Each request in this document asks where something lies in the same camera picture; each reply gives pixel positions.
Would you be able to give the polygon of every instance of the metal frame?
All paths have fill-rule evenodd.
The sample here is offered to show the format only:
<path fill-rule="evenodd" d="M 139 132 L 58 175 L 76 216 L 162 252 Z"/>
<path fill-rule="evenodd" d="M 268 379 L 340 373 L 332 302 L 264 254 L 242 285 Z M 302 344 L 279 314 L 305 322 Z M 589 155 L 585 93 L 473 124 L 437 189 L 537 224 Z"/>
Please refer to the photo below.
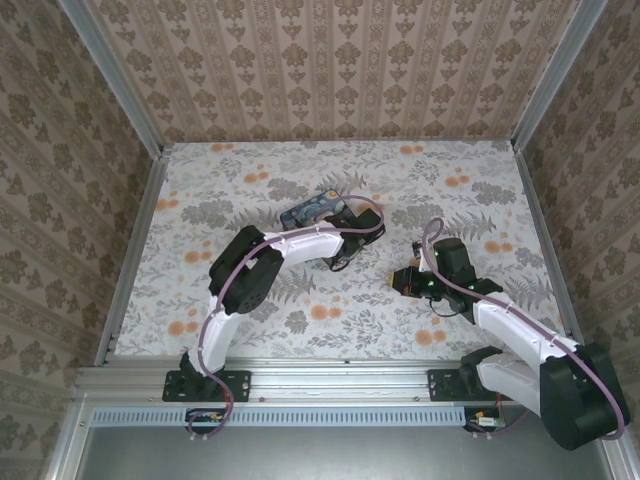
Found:
<path fill-rule="evenodd" d="M 517 150 L 524 150 L 531 139 L 606 5 L 607 0 L 588 0 L 576 8 L 513 132 L 512 141 Z"/>
<path fill-rule="evenodd" d="M 558 309 L 560 310 L 560 316 L 562 317 L 566 333 L 567 335 L 572 336 L 577 342 L 584 343 L 584 336 L 580 331 L 578 318 L 573 310 L 571 297 L 569 297 L 569 290 L 567 289 L 567 284 L 564 282 L 560 263 L 558 262 L 556 251 L 553 248 L 551 235 L 549 235 L 549 229 L 547 228 L 547 223 L 544 220 L 542 208 L 540 207 L 540 202 L 538 201 L 533 180 L 531 179 L 529 168 L 527 167 L 522 150 L 516 149 L 515 156 L 518 171 L 520 172 L 520 178 L 522 178 L 524 193 L 527 197 L 527 201 L 529 202 L 533 225 L 536 229 L 536 233 L 538 234 L 542 255 L 544 256 L 547 271 L 549 272 L 549 280 L 551 280 L 553 294 L 556 297 Z"/>
<path fill-rule="evenodd" d="M 189 407 L 96 407 L 91 428 L 188 427 Z M 237 404 L 225 427 L 463 427 L 464 407 L 272 407 Z"/>
<path fill-rule="evenodd" d="M 141 407 L 165 410 L 162 402 L 164 377 L 176 368 L 177 357 L 139 360 L 121 366 L 80 369 L 72 406 L 54 451 L 47 480 L 75 479 L 91 428 L 100 407 Z M 429 399 L 426 371 L 455 368 L 454 361 L 336 361 L 233 359 L 227 368 L 252 371 L 252 395 L 245 409 L 267 412 L 323 411 L 395 413 L 454 412 L 461 406 L 490 406 L 493 402 L 438 402 Z M 184 403 L 186 407 L 223 408 L 222 403 Z"/>
<path fill-rule="evenodd" d="M 122 263 L 120 277 L 116 284 L 104 330 L 102 331 L 102 337 L 100 338 L 98 351 L 96 352 L 94 361 L 94 365 L 96 366 L 104 364 L 113 335 L 115 335 L 115 332 L 120 328 L 124 320 L 131 290 L 133 289 L 133 283 L 136 279 L 138 266 L 140 265 L 140 258 L 142 257 L 151 220 L 153 219 L 153 211 L 164 182 L 171 152 L 171 147 L 165 148 L 162 151 L 162 156 L 151 165 L 147 185 L 144 189 L 142 201 L 140 202 L 140 208 L 138 209 L 138 215 L 133 224 L 133 231 L 129 239 L 127 253 Z"/>
<path fill-rule="evenodd" d="M 124 73 L 125 69 L 121 67 L 109 43 L 102 35 L 98 23 L 91 15 L 87 2 L 60 0 L 60 3 L 149 155 L 154 159 L 160 157 L 162 135 L 156 130 L 151 117 L 147 115 L 144 105 Z"/>

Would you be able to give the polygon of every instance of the floral mat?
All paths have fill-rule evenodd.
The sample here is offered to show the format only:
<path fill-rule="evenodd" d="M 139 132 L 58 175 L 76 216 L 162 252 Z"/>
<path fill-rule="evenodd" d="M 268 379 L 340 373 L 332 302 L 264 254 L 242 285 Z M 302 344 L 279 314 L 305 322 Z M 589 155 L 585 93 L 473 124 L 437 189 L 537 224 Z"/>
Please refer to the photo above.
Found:
<path fill-rule="evenodd" d="M 322 260 L 281 272 L 230 356 L 459 359 L 500 346 L 462 316 L 444 318 L 446 302 L 434 313 L 391 289 L 391 274 L 416 264 L 411 242 L 433 216 L 465 242 L 478 276 L 562 328 L 507 141 L 190 143 L 171 155 L 116 354 L 185 351 L 207 313 L 209 267 L 238 230 L 280 231 L 282 212 L 329 189 L 378 201 L 385 235 L 342 272 Z"/>

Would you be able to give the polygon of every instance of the white cable tie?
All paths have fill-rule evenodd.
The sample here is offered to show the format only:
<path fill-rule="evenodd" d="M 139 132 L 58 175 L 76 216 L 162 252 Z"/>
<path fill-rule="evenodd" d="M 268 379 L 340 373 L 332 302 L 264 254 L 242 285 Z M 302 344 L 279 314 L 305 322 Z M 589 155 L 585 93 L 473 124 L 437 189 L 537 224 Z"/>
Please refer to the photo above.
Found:
<path fill-rule="evenodd" d="M 558 345 L 560 342 L 556 343 L 556 340 L 560 338 L 560 334 L 558 332 L 553 332 L 553 337 L 551 337 L 551 339 L 549 340 L 549 345 L 552 347 L 555 347 L 555 345 Z"/>

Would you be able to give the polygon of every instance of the patterned wall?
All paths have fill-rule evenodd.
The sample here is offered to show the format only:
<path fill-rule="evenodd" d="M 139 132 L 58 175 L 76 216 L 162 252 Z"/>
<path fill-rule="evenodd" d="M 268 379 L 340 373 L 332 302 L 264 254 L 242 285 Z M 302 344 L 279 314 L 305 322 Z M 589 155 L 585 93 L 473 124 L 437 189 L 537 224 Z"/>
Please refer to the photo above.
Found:
<path fill-rule="evenodd" d="M 582 330 L 610 350 L 635 410 L 640 403 L 640 2 L 609 1 L 525 155 Z"/>
<path fill-rule="evenodd" d="M 0 2 L 0 477 L 36 478 L 93 361 L 150 160 L 55 1 Z"/>
<path fill-rule="evenodd" d="M 509 138 L 577 0 L 90 0 L 166 142 Z"/>

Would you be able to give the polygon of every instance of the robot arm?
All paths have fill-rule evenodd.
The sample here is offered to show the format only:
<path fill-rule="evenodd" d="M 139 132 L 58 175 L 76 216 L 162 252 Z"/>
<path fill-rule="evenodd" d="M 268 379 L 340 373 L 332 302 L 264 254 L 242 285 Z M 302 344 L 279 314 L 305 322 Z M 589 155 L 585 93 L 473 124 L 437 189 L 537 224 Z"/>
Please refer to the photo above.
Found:
<path fill-rule="evenodd" d="M 339 271 L 365 246 L 385 232 L 382 219 L 367 209 L 358 217 L 333 214 L 315 225 L 283 233 L 262 233 L 254 226 L 243 228 L 209 270 L 211 292 L 209 316 L 203 338 L 183 357 L 180 369 L 195 384 L 206 383 L 207 372 L 223 369 L 231 340 L 242 315 L 256 309 L 267 297 L 281 269 L 309 260 L 325 259 L 332 271 Z M 224 285 L 245 257 L 264 245 L 255 257 Z M 222 308 L 218 297 L 223 296 Z M 202 364 L 198 358 L 201 349 Z"/>
<path fill-rule="evenodd" d="M 394 289 L 431 301 L 447 300 L 455 312 L 494 334 L 515 354 L 514 358 L 495 347 L 472 352 L 461 359 L 457 381 L 443 382 L 438 389 L 455 391 L 459 400 L 474 400 L 487 391 L 502 393 L 541 417 L 551 437 L 573 450 L 616 430 L 618 423 L 605 395 L 569 358 L 569 351 L 604 384 L 620 407 L 625 425 L 629 423 L 629 410 L 605 350 L 557 334 L 518 308 L 498 284 L 477 278 L 459 239 L 440 240 L 433 248 L 438 271 L 446 279 L 508 308 L 447 286 L 425 271 L 423 262 L 420 268 L 397 271 L 392 278 Z"/>
<path fill-rule="evenodd" d="M 333 258 L 339 254 L 344 243 L 342 236 L 339 233 L 318 233 L 318 229 L 329 227 L 332 227 L 332 225 L 327 222 L 319 222 L 313 227 L 298 230 L 300 233 L 306 231 L 307 233 L 305 234 L 288 240 L 283 239 L 272 244 L 263 256 L 257 258 L 252 269 L 245 272 L 243 282 L 245 286 L 236 286 L 235 291 L 230 289 L 230 293 L 225 297 L 225 309 L 213 313 L 218 301 L 217 295 L 213 292 L 219 293 L 219 289 L 222 286 L 220 284 L 222 280 L 218 283 L 216 283 L 216 280 L 219 277 L 222 279 L 220 275 L 222 272 L 230 271 L 227 259 L 231 258 L 232 263 L 237 263 L 238 255 L 235 252 L 241 251 L 241 255 L 244 256 L 247 253 L 245 250 L 255 244 L 255 237 L 261 234 L 254 227 L 248 227 L 243 229 L 232 241 L 210 271 L 212 277 L 210 290 L 212 295 L 209 300 L 209 315 L 213 313 L 213 318 L 204 333 L 205 338 L 202 342 L 202 357 L 209 371 L 217 372 L 224 367 L 227 350 L 240 325 L 243 314 L 249 313 L 262 303 L 269 293 L 273 280 L 275 280 L 277 273 L 281 269 L 316 258 Z M 266 233 L 263 238 L 264 240 L 269 240 L 281 236 L 282 234 L 278 233 Z M 246 247 L 240 247 L 240 242 L 244 242 Z M 189 359 L 192 359 L 191 362 L 195 370 L 205 375 L 200 362 L 197 360 L 197 348 L 198 346 L 194 345 L 189 350 Z"/>

